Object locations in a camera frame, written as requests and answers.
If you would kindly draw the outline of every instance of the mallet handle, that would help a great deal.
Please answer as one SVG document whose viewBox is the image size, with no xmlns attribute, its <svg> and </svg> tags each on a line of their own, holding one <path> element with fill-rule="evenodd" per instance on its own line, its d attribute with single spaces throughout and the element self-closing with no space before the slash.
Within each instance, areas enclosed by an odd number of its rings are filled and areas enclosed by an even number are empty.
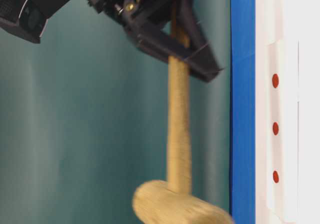
<svg viewBox="0 0 320 224">
<path fill-rule="evenodd" d="M 177 10 L 173 7 L 171 36 L 190 46 L 190 40 L 177 23 Z M 169 57 L 168 77 L 168 189 L 179 194 L 191 193 L 191 145 L 189 134 L 189 68 L 178 59 Z"/>
</svg>

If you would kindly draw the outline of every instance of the metal bolt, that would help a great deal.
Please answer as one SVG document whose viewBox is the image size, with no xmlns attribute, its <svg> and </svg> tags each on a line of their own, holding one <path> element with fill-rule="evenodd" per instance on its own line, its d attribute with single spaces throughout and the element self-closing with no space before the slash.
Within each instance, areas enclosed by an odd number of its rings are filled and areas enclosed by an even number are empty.
<svg viewBox="0 0 320 224">
<path fill-rule="evenodd" d="M 128 4 L 127 6 L 126 6 L 126 10 L 128 11 L 128 12 L 130 12 L 130 11 L 132 11 L 133 9 L 134 9 L 134 7 L 135 7 L 135 5 L 134 4 Z"/>
</svg>

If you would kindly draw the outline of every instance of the red dot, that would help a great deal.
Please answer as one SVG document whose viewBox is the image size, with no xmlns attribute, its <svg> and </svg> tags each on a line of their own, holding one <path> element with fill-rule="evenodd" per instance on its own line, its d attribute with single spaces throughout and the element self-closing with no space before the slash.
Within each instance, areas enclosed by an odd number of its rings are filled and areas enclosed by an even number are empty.
<svg viewBox="0 0 320 224">
<path fill-rule="evenodd" d="M 272 126 L 272 130 L 273 130 L 273 133 L 274 135 L 278 135 L 279 133 L 279 126 L 278 126 L 278 123 L 273 123 L 274 125 Z"/>
<path fill-rule="evenodd" d="M 278 75 L 277 74 L 274 74 L 273 76 L 272 76 L 272 85 L 273 85 L 273 87 L 278 87 L 278 85 L 279 85 L 279 77 L 278 77 Z"/>
<path fill-rule="evenodd" d="M 276 171 L 274 171 L 274 173 L 273 173 L 274 175 L 274 178 L 273 178 L 273 180 L 274 180 L 274 182 L 275 183 L 278 183 L 279 182 L 279 175 L 278 175 L 278 172 L 276 172 Z"/>
</svg>

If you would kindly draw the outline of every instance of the blue stripe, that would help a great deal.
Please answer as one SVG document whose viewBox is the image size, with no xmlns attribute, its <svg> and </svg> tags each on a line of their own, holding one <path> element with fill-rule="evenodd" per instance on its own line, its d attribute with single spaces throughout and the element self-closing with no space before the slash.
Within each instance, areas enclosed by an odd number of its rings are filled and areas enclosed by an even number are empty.
<svg viewBox="0 0 320 224">
<path fill-rule="evenodd" d="M 231 211 L 255 223 L 255 0 L 231 0 Z"/>
</svg>

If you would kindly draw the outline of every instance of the black robotic arm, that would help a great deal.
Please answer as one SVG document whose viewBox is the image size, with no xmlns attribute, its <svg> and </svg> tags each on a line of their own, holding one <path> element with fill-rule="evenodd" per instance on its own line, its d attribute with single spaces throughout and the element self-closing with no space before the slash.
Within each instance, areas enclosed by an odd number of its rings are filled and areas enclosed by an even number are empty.
<svg viewBox="0 0 320 224">
<path fill-rule="evenodd" d="M 0 0 L 0 27 L 22 39 L 40 43 L 47 20 L 69 0 Z M 212 80 L 220 71 L 215 56 L 192 10 L 193 0 L 88 0 L 123 26 L 128 37 L 143 52 L 168 62 L 175 56 L 190 66 L 193 76 Z M 185 48 L 162 31 L 177 5 L 177 20 L 190 37 Z"/>
</svg>

